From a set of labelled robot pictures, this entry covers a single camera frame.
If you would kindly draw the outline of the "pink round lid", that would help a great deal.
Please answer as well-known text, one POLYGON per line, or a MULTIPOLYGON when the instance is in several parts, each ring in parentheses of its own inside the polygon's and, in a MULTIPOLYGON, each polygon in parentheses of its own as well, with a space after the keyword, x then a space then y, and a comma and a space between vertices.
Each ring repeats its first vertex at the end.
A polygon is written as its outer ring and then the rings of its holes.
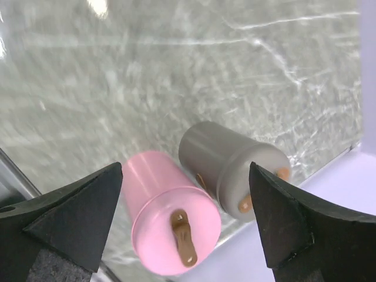
POLYGON ((132 243, 149 271, 176 276, 201 263, 220 233, 221 217, 212 199, 202 189, 180 187, 142 209, 132 227, 132 243))

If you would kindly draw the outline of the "tall grey cup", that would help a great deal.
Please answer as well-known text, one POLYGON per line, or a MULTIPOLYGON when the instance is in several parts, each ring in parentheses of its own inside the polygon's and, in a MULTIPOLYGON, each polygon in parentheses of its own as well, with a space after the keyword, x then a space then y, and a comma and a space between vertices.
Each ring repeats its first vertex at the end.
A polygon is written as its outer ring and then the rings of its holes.
POLYGON ((230 159, 241 149, 258 144, 245 135, 211 121, 190 127, 179 144, 179 160, 191 174, 199 174, 211 194, 230 159))

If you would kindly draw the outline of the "grey round lid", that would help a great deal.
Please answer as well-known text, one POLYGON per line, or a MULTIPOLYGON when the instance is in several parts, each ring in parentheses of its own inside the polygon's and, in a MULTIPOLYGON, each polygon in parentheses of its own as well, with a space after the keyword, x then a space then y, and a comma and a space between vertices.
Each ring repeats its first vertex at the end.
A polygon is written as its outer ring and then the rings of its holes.
POLYGON ((287 155, 271 144, 255 142, 237 150, 218 178, 216 196, 224 212, 242 222, 254 219, 251 191, 258 182, 252 163, 285 181, 291 173, 287 155))

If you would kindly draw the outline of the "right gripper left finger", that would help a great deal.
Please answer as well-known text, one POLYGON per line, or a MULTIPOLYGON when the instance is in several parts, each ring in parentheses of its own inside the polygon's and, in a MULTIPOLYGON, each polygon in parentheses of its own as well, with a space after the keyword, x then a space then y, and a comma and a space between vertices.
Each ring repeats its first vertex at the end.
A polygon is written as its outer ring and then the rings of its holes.
POLYGON ((1 208, 1 281, 90 281, 123 174, 112 163, 67 186, 1 208))

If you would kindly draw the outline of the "tall pink cup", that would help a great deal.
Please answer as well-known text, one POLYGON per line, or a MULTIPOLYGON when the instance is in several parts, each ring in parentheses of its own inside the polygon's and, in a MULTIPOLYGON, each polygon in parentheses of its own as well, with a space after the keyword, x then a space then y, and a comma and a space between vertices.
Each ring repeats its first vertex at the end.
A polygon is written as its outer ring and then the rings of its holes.
POLYGON ((149 150, 122 164, 122 193, 131 222, 155 197, 169 190, 191 186, 191 180, 167 154, 149 150))

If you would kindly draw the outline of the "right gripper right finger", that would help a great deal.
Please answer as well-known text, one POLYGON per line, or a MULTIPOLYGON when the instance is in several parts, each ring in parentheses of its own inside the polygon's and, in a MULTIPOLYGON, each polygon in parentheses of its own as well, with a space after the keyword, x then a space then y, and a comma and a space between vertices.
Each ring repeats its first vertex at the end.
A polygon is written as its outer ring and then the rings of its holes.
POLYGON ((253 210, 275 281, 375 281, 375 216, 317 197, 256 166, 253 210))

